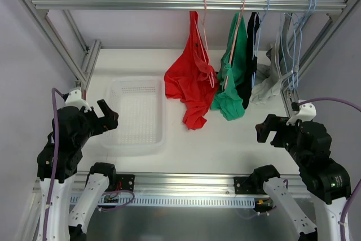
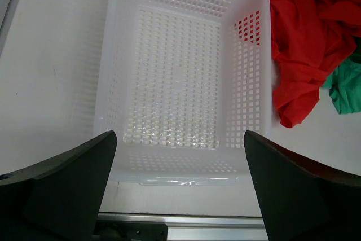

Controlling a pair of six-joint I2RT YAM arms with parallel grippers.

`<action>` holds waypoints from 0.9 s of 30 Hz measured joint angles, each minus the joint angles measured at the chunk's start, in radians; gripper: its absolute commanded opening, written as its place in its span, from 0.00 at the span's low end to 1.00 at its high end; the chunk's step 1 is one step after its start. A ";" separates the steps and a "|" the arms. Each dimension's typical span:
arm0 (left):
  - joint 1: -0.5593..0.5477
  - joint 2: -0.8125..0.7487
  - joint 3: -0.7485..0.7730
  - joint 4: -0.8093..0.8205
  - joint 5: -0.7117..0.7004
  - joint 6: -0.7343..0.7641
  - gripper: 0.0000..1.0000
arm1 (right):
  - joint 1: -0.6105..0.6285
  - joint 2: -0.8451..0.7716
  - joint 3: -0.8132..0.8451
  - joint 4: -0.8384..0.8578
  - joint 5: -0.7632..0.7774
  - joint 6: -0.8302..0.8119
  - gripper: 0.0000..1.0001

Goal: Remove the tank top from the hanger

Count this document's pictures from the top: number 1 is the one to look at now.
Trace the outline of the green tank top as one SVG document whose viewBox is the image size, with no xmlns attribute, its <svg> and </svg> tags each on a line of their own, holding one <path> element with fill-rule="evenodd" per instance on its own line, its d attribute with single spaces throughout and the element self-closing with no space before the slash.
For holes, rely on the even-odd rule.
<svg viewBox="0 0 361 241">
<path fill-rule="evenodd" d="M 243 100 L 239 97 L 236 90 L 236 87 L 243 82 L 246 70 L 247 33 L 243 17 L 237 33 L 232 68 L 228 63 L 238 15 L 239 12 L 234 15 L 230 26 L 227 48 L 221 58 L 221 68 L 217 73 L 219 88 L 210 107 L 212 110 L 219 110 L 223 117 L 228 121 L 241 118 L 245 113 L 245 109 L 243 109 L 242 105 Z M 223 90 L 224 81 L 227 75 L 229 75 L 227 88 Z"/>
</svg>

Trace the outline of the black tank top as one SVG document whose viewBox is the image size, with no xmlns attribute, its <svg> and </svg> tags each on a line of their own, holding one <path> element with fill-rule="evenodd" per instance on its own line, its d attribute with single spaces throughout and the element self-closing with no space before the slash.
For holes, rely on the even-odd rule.
<svg viewBox="0 0 361 241">
<path fill-rule="evenodd" d="M 257 71 L 257 60 L 258 58 L 254 54 L 254 45 L 256 43 L 257 31 L 259 29 L 259 14 L 252 12 L 248 21 L 246 33 L 247 33 L 247 44 L 246 44 L 246 70 L 244 73 L 243 82 L 236 87 L 239 97 L 243 100 L 243 109 L 247 109 L 249 100 L 252 94 L 252 82 L 253 75 Z"/>
</svg>

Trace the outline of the pink hanger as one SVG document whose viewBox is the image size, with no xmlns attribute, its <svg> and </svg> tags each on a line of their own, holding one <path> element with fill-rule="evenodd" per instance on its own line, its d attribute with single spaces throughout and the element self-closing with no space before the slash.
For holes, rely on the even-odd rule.
<svg viewBox="0 0 361 241">
<path fill-rule="evenodd" d="M 206 0 L 203 0 L 203 2 L 204 2 L 204 16 L 203 16 L 201 23 L 202 23 L 203 33 L 204 33 L 206 52 L 209 53 L 208 40 L 207 40 L 206 29 L 205 29 L 205 21 L 206 21 L 206 14 L 207 14 L 207 2 L 206 2 Z M 215 83 L 214 83 L 214 76 L 212 73 L 210 73 L 210 75 L 209 75 L 209 81 L 210 81 L 211 87 L 214 87 Z"/>
<path fill-rule="evenodd" d="M 243 17 L 244 8 L 245 8 L 245 0 L 242 0 L 242 7 L 241 7 L 241 11 L 240 11 L 240 13 L 238 15 L 238 18 L 237 18 L 236 27 L 235 27 L 234 36 L 233 36 L 233 41 L 232 41 L 231 52 L 230 52 L 230 58 L 229 58 L 229 61 L 228 61 L 231 68 L 232 68 L 233 55 L 234 55 L 234 50 L 235 50 L 235 45 L 236 45 L 237 33 L 238 33 L 238 30 L 239 30 L 239 25 L 241 23 L 241 19 Z M 229 79 L 229 75 L 226 76 L 226 79 L 224 81 L 223 90 L 225 90 L 227 88 L 228 79 Z"/>
</svg>

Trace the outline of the red tank top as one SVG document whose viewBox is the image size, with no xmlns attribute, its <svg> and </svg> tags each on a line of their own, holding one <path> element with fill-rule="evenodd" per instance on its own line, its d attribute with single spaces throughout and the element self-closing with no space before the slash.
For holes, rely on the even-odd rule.
<svg viewBox="0 0 361 241">
<path fill-rule="evenodd" d="M 165 95 L 186 106 L 183 123 L 188 129 L 201 129 L 218 90 L 219 81 L 198 28 L 199 15 L 190 11 L 190 28 L 180 57 L 165 72 Z"/>
</svg>

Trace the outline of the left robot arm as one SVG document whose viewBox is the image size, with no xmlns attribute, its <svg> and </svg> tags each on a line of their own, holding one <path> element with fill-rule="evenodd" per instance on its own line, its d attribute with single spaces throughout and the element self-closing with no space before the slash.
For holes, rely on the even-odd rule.
<svg viewBox="0 0 361 241">
<path fill-rule="evenodd" d="M 93 136 L 118 127 L 118 113 L 105 100 L 97 102 L 103 116 L 93 108 L 65 106 L 53 109 L 53 131 L 37 157 L 42 203 L 38 240 L 86 240 L 87 227 L 105 191 L 117 186 L 116 167 L 95 163 L 73 211 L 70 211 L 72 186 L 82 148 Z"/>
</svg>

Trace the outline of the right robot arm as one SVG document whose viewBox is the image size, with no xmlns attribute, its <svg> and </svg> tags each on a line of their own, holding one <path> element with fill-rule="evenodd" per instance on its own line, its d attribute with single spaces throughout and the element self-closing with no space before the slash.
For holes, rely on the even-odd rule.
<svg viewBox="0 0 361 241">
<path fill-rule="evenodd" d="M 284 148 L 297 164 L 301 180 L 311 194 L 316 223 L 296 203 L 273 165 L 256 168 L 241 187 L 267 194 L 295 240 L 349 240 L 350 176 L 330 157 L 331 136 L 318 122 L 297 120 L 289 124 L 288 120 L 269 114 L 256 125 L 257 141 L 264 143 L 270 132 L 276 133 L 271 145 Z"/>
</svg>

